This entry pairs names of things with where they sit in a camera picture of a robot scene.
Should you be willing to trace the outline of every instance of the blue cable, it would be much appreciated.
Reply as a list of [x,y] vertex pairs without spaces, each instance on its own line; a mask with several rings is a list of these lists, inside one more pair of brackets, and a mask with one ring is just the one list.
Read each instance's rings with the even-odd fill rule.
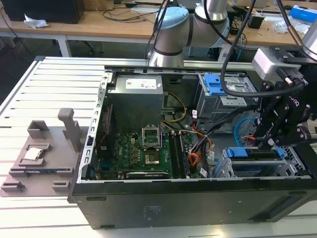
[[242,50],[240,49],[237,60],[240,58],[241,52],[242,52]]
[[240,147],[242,147],[242,144],[240,143],[239,138],[238,138],[238,130],[239,130],[241,124],[242,124],[243,122],[245,122],[246,120],[252,120],[252,121],[254,121],[253,118],[243,118],[241,121],[238,122],[238,124],[236,125],[236,127],[234,128],[234,131],[233,131],[234,139],[235,139],[237,145],[240,146]]

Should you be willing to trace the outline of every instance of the blue box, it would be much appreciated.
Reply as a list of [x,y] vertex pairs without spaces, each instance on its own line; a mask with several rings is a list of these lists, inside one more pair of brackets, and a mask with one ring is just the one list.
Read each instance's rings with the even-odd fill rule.
[[299,20],[314,23],[317,18],[317,10],[305,9],[295,5],[289,15]]

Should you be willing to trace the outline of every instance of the motherboard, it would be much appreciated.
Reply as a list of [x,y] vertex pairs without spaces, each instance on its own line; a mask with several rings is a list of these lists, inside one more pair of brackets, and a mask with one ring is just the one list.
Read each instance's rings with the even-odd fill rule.
[[[99,158],[97,179],[177,179],[182,175],[196,177],[189,171],[188,153],[193,146],[192,135],[183,133],[180,146],[174,146],[171,133],[117,133],[112,158]],[[159,148],[145,145],[158,144]]]

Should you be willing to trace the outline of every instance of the black computer case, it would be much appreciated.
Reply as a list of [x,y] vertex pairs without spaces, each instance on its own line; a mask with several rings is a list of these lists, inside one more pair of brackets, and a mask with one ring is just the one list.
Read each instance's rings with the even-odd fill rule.
[[23,21],[24,14],[37,20],[77,24],[84,14],[83,0],[2,0],[11,21]]

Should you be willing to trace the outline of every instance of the wooden desk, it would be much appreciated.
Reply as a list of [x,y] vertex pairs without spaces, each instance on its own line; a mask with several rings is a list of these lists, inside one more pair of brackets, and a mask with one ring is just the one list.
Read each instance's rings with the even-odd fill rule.
[[[310,8],[317,8],[317,3],[289,1],[284,0],[284,5],[301,5]],[[115,9],[112,14],[120,14],[129,9]],[[32,29],[26,26],[23,22],[11,22],[5,15],[5,19],[14,32],[23,38],[41,38],[58,40],[62,55],[70,57],[70,49],[67,40],[86,40],[100,42],[128,42],[128,43],[147,43],[152,34],[155,14],[147,15],[149,21],[137,23],[116,22],[105,19],[101,16],[102,12],[86,11],[83,18],[78,24],[62,24],[51,23],[49,27]],[[133,16],[138,16],[138,13],[127,12],[122,15],[113,15],[113,18],[123,19]],[[247,37],[248,45],[267,46],[267,45],[293,45],[294,41],[289,33],[277,34],[272,29],[272,22],[263,21],[260,29],[245,28],[244,34]],[[8,26],[0,18],[0,36],[14,37]]]
[[[309,8],[317,8],[316,2],[305,2],[305,1],[283,1],[283,5],[300,5]],[[273,0],[270,0],[269,6],[273,5]],[[274,22],[263,21],[260,29],[251,29],[248,26],[244,29],[243,33],[246,35],[248,40],[248,45],[256,45],[256,46],[272,46],[272,45],[294,45],[295,42],[291,35],[287,33],[276,33],[272,28]],[[235,35],[229,36],[229,40],[233,41]]]
[[[129,9],[115,9],[112,14],[120,14],[127,12]],[[149,21],[141,21],[137,23],[118,22],[104,18],[99,11],[86,11],[78,24],[63,24],[59,33],[65,35],[87,35],[87,36],[106,36],[106,37],[127,37],[127,38],[145,38],[148,39],[153,31],[153,23],[155,21],[155,13],[149,14],[146,17]],[[125,19],[135,16],[140,16],[136,12],[127,12],[125,14],[111,16],[106,13],[107,17],[115,19]]]

